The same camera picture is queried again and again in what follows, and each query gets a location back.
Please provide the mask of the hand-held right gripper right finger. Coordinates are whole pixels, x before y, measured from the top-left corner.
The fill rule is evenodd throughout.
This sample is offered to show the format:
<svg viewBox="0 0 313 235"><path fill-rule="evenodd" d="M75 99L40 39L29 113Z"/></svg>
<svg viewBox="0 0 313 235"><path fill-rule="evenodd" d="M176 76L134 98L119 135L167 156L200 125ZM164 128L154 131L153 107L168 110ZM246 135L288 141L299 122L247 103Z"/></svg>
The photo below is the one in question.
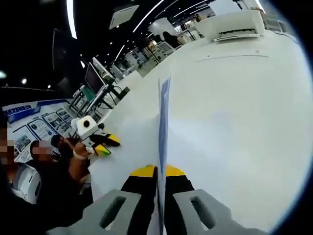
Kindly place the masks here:
<svg viewBox="0 0 313 235"><path fill-rule="evenodd" d="M165 230L168 235L265 235L232 219L231 210L203 189L194 189L185 173L166 166Z"/></svg>

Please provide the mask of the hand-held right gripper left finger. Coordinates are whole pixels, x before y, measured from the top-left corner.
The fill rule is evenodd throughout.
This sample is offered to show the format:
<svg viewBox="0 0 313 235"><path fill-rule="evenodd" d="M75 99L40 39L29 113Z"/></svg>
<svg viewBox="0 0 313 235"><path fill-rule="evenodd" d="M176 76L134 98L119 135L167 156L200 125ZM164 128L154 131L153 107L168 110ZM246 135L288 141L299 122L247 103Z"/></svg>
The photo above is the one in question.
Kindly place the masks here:
<svg viewBox="0 0 313 235"><path fill-rule="evenodd" d="M158 233L157 174L154 165L132 172L121 189L113 189L86 207L82 218L49 235L154 235Z"/></svg>

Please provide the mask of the person's left hand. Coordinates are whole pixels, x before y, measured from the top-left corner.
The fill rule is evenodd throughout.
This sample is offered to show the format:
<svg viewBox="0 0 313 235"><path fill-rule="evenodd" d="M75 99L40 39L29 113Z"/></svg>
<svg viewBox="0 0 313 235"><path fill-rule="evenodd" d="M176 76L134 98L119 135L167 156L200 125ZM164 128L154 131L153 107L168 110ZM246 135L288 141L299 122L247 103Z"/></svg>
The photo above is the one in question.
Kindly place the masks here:
<svg viewBox="0 0 313 235"><path fill-rule="evenodd" d="M73 155L76 158L85 159L94 154L94 149L89 146L85 146L82 142L76 143L73 149Z"/></svg>

